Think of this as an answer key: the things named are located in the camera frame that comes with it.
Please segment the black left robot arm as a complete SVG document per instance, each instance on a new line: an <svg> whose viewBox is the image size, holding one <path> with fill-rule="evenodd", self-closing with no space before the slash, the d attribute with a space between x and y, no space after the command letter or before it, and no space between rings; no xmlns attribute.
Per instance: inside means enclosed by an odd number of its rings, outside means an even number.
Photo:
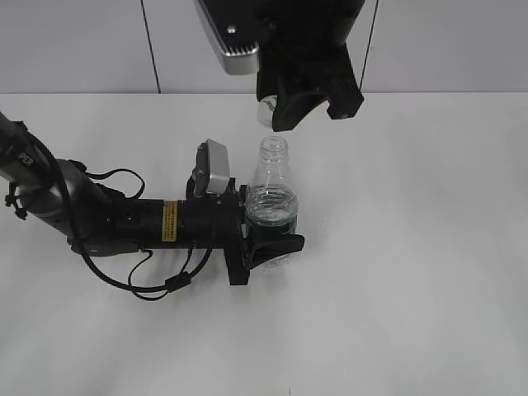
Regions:
<svg viewBox="0 0 528 396"><path fill-rule="evenodd" d="M104 174L57 159L24 123L2 118L1 175L16 216L34 215L59 231L90 269L98 257L219 249L230 284L246 285L253 268L304 247L298 234L244 233L247 188L236 184L227 149L212 139L198 146L185 198L155 200L105 186Z"/></svg>

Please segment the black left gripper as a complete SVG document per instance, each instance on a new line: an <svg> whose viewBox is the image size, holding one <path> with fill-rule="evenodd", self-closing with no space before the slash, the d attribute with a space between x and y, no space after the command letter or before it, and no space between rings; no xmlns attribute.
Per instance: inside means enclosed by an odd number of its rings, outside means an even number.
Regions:
<svg viewBox="0 0 528 396"><path fill-rule="evenodd" d="M252 241L246 264L242 225L248 185L235 186L229 180L223 195L193 196L194 182L189 180L186 199L141 200L139 202L139 246L146 249L204 249L205 255L194 270L169 282L189 285L205 267L213 250L224 252L230 285L247 285L248 268L291 253L301 252L305 238L299 234Z"/></svg>

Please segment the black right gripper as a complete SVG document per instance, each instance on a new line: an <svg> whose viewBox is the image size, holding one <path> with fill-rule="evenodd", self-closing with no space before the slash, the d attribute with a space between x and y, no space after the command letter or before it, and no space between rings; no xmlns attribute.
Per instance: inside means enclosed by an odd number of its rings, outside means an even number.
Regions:
<svg viewBox="0 0 528 396"><path fill-rule="evenodd" d="M326 102L333 120L352 118L364 97L347 38L362 1L258 1L259 70L256 94L277 95L274 131L291 131Z"/></svg>

